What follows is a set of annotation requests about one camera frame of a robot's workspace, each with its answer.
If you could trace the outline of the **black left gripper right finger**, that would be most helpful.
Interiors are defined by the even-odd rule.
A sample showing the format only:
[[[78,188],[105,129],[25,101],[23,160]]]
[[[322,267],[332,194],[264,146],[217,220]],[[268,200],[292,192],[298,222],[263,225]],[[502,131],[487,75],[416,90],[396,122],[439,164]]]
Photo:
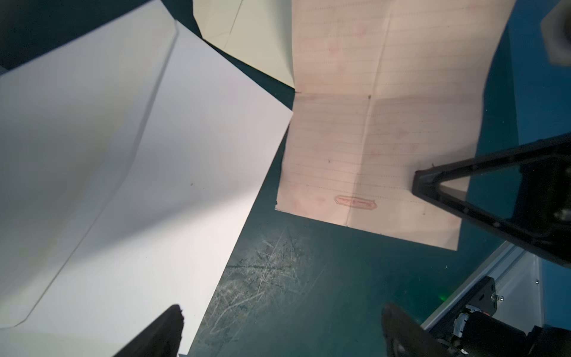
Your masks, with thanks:
[[[383,306],[381,322],[387,356],[451,356],[444,345],[394,303]]]

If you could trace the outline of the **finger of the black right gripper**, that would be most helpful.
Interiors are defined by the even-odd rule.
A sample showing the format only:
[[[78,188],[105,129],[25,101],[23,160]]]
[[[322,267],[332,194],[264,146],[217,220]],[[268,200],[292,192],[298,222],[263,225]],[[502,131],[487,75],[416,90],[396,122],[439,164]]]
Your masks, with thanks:
[[[514,214],[501,218],[444,190],[445,181],[518,167]],[[414,196],[565,268],[570,267],[570,134],[416,171]]]

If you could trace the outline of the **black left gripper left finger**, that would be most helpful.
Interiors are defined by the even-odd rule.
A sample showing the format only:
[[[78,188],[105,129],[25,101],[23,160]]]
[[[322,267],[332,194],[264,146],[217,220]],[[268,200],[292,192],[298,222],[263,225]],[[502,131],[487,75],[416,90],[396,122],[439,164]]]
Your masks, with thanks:
[[[167,308],[114,357],[177,357],[184,328],[181,307]]]

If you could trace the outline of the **white envelope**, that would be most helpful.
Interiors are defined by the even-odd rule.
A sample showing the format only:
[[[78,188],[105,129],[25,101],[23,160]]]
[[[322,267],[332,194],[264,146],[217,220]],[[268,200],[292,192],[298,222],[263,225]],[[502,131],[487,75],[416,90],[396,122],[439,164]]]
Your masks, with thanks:
[[[1,354],[186,354],[291,110],[150,1],[1,77]]]

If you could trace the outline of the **pink lined letter paper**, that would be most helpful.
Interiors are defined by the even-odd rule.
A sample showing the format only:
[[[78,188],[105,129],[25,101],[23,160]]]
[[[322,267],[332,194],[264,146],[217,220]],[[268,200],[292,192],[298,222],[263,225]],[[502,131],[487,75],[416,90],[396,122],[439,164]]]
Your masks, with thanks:
[[[458,246],[458,217],[416,171],[475,156],[512,1],[294,1],[296,95],[278,211]]]

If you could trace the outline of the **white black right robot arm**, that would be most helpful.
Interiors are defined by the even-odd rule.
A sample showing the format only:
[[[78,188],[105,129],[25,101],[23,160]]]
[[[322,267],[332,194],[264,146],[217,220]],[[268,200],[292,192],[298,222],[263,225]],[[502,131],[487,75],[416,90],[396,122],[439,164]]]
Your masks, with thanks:
[[[478,208],[445,192],[452,179],[516,167],[521,175],[510,218]],[[570,267],[570,135],[539,140],[487,156],[416,172],[413,195],[505,239],[524,251]],[[525,333],[493,318],[498,309],[490,277],[477,282],[434,327],[430,347],[470,356],[539,356],[570,351],[570,332],[533,327]]]

